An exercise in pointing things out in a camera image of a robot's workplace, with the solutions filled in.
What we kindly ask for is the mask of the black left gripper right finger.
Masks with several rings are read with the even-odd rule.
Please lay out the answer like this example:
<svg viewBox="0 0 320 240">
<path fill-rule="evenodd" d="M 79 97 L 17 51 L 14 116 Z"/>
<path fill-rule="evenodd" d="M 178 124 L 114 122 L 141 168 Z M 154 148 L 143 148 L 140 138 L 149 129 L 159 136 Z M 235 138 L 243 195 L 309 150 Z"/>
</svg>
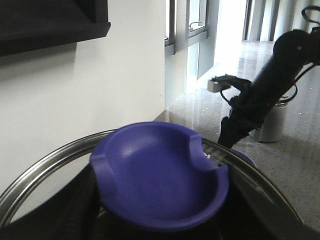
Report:
<svg viewBox="0 0 320 240">
<path fill-rule="evenodd" d="M 229 168 L 229 193 L 219 211 L 226 240 L 318 240 L 319 232 L 305 225 L 273 186 Z"/>
</svg>

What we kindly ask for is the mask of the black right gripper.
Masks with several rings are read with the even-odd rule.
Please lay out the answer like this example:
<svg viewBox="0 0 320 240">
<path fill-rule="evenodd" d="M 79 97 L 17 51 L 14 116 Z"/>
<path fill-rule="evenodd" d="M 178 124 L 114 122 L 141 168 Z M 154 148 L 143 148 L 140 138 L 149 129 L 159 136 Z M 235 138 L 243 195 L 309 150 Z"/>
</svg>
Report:
<svg viewBox="0 0 320 240">
<path fill-rule="evenodd" d="M 241 139 L 247 137 L 249 132 L 262 125 L 259 117 L 260 105 L 241 105 L 240 97 L 234 96 L 230 99 L 231 110 L 229 116 L 221 120 L 221 129 L 218 144 L 232 148 Z"/>
</svg>

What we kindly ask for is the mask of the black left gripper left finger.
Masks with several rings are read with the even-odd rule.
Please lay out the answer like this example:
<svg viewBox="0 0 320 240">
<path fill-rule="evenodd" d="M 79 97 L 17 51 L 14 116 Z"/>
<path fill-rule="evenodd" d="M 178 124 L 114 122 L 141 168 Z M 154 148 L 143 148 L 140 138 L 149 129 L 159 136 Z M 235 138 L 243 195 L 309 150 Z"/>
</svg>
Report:
<svg viewBox="0 0 320 240">
<path fill-rule="evenodd" d="M 87 165 L 54 196 L 1 228 L 2 240 L 89 240 L 100 209 L 95 173 Z"/>
</svg>

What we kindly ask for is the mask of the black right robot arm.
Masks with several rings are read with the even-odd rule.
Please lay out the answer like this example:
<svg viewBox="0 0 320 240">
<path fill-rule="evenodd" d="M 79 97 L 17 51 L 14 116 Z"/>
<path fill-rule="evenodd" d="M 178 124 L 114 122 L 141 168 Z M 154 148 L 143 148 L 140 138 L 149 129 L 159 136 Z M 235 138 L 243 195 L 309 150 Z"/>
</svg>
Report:
<svg viewBox="0 0 320 240">
<path fill-rule="evenodd" d="M 215 77 L 219 92 L 230 86 L 240 91 L 227 101 L 231 113 L 221 121 L 218 143 L 230 149 L 253 129 L 260 128 L 276 102 L 296 84 L 302 68 L 319 63 L 319 27 L 311 33 L 295 29 L 278 38 L 271 58 L 253 81 L 231 75 Z"/>
</svg>

